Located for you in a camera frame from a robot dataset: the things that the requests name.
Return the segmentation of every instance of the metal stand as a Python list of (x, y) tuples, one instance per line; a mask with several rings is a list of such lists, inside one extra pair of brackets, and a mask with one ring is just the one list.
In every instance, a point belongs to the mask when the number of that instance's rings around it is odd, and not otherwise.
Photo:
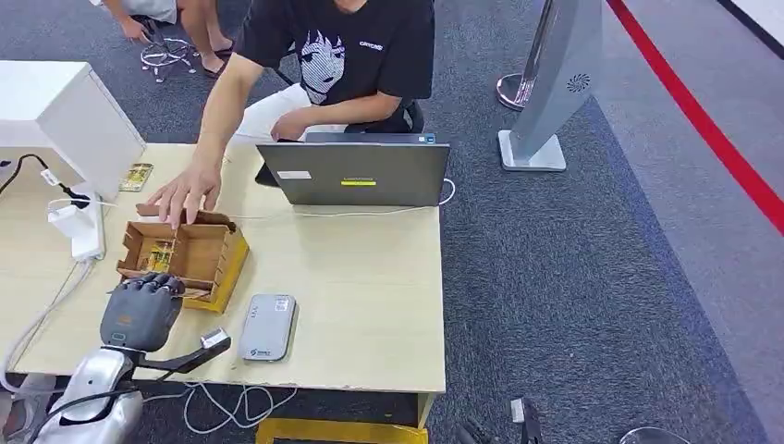
[(164, 38), (161, 42), (153, 42), (141, 51), (141, 69), (152, 68), (156, 83), (163, 83), (166, 75), (162, 75), (163, 67), (183, 63), (188, 67), (188, 72), (193, 74), (196, 69), (188, 60), (188, 56), (198, 57), (199, 53), (192, 44), (180, 40)]
[(588, 99), (602, 47), (601, 0), (540, 0), (542, 16), (525, 70), (501, 78), (498, 101), (521, 111), (498, 143), (509, 171), (563, 171), (555, 133)]

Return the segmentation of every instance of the foot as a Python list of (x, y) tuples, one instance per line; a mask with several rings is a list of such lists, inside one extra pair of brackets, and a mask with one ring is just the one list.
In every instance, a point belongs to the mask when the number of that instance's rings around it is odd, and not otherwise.
[(234, 44), (234, 42), (224, 36), (220, 36), (215, 40), (210, 39), (210, 46), (213, 47), (213, 51), (215, 52), (225, 51), (230, 48), (232, 44)]
[(208, 55), (208, 56), (202, 54), (202, 66), (204, 67), (204, 69), (213, 72), (215, 74), (217, 74), (217, 72), (220, 71), (220, 68), (222, 68), (225, 63), (226, 62), (221, 60), (221, 58), (215, 54)]

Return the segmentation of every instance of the chair base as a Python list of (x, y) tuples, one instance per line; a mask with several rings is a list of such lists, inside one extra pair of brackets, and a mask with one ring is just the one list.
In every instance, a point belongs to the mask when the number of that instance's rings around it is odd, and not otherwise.
[(155, 82), (163, 83), (171, 73), (172, 65), (176, 63), (188, 67), (188, 72), (191, 74), (196, 72), (196, 68), (188, 60), (189, 56), (200, 56), (192, 44), (180, 39), (164, 38), (161, 42), (151, 43), (141, 51), (141, 69), (146, 71), (152, 68)]

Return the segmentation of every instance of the wooden desk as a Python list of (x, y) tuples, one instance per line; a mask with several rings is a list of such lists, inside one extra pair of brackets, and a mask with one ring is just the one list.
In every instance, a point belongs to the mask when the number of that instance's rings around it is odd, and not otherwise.
[[(67, 184), (81, 178), (48, 148), (2, 148), (0, 158), (16, 161), (37, 154)], [(46, 205), (67, 197), (50, 187), (33, 158), (24, 161), (19, 175), (0, 195), (0, 281), (4, 315), (0, 322), (0, 350), (6, 350), (22, 330), (51, 303), (73, 271), (70, 241), (46, 220)], [(8, 176), (0, 178), (5, 182)]]
[[(116, 201), (120, 208), (111, 209), (105, 219), (106, 259), (44, 322), (15, 371), (69, 374), (82, 356), (100, 346), (98, 326), (106, 292), (119, 280), (115, 266), (125, 255), (121, 236), (126, 222), (135, 219), (133, 205), (173, 178), (191, 153), (188, 145), (148, 145), (141, 161), (155, 167), (144, 192), (121, 193)], [(435, 394), (446, 389), (437, 208), (389, 216), (298, 216), (295, 211), (347, 208), (295, 209), (281, 191), (255, 184), (261, 159), (252, 146), (230, 147), (227, 159), (218, 210), (267, 218), (236, 219), (251, 254), (226, 313), (183, 311), (169, 342), (152, 357), (192, 352), (199, 347), (199, 336), (216, 327), (238, 341), (252, 295), (290, 294), (300, 309), (282, 362), (248, 363), (233, 347), (172, 379), (419, 393), (423, 426)]]

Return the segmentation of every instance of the yellow desk leg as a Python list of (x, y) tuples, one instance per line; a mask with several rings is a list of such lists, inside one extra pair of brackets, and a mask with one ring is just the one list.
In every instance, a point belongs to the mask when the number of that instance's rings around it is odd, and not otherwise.
[(417, 393), (417, 426), (424, 428), (424, 423), (427, 422), (427, 416), (430, 415), (430, 409), (433, 407), (435, 393)]
[(392, 424), (270, 418), (259, 424), (256, 444), (278, 439), (361, 444), (427, 444), (427, 430)]

